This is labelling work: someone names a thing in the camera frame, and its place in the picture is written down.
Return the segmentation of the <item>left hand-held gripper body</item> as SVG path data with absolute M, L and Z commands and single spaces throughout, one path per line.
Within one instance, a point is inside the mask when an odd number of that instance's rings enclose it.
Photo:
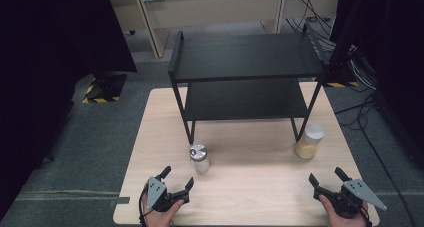
M 147 184 L 147 208 L 157 212 L 167 212 L 179 200 L 183 200 L 184 204 L 188 203 L 190 201 L 189 192 L 184 189 L 169 193 L 162 181 L 150 177 Z

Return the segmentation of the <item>black metal stand frame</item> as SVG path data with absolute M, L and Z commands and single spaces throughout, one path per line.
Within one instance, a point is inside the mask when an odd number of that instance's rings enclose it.
M 344 86 L 353 79 L 346 66 L 348 52 L 355 38 L 355 12 L 357 0 L 338 0 L 336 16 L 329 39 L 336 44 L 330 57 L 326 84 Z

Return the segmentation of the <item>black stand base, striped tape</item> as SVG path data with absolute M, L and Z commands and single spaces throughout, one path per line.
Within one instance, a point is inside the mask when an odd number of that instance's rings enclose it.
M 94 79 L 85 93 L 83 103 L 117 102 L 126 78 L 126 74 L 118 74 L 109 76 L 106 80 Z

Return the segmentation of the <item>glass jar with metal lid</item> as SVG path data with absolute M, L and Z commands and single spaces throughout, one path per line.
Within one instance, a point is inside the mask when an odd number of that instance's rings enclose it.
M 205 145 L 192 145 L 189 150 L 190 159 L 193 162 L 195 171 L 204 174 L 210 169 L 210 161 L 208 159 L 208 150 Z

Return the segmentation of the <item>person's left hand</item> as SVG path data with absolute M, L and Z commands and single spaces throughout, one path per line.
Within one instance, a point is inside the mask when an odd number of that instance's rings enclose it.
M 147 227 L 169 227 L 171 220 L 178 210 L 183 206 L 184 201 L 179 200 L 167 212 L 150 211 L 147 208 L 147 197 L 142 199 L 143 219 Z

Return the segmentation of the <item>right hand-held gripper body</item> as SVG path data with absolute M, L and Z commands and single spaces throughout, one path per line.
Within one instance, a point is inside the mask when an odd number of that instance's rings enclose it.
M 387 206 L 362 179 L 343 182 L 339 192 L 332 192 L 319 184 L 314 188 L 313 198 L 318 200 L 320 195 L 326 196 L 335 212 L 345 219 L 358 214 L 363 207 L 363 202 L 370 203 L 383 211 L 387 210 Z

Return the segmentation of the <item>person's right hand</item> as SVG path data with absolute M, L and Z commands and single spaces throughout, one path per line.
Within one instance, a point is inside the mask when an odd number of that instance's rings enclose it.
M 327 213 L 330 227 L 367 227 L 367 220 L 361 214 L 356 214 L 350 219 L 345 219 L 335 212 L 332 203 L 326 196 L 320 195 L 319 200 Z

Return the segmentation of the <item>black curtain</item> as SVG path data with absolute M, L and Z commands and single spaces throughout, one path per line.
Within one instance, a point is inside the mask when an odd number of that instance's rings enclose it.
M 377 102 L 424 171 L 424 0 L 338 0 L 331 39 L 343 34 L 374 69 Z
M 77 82 L 135 69 L 110 0 L 0 0 L 0 221 L 56 142 Z

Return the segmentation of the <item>black two-tier shelf rack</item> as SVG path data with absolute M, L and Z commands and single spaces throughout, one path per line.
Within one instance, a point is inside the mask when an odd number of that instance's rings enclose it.
M 300 33 L 187 39 L 168 75 L 189 143 L 198 121 L 309 120 L 330 62 L 309 24 Z

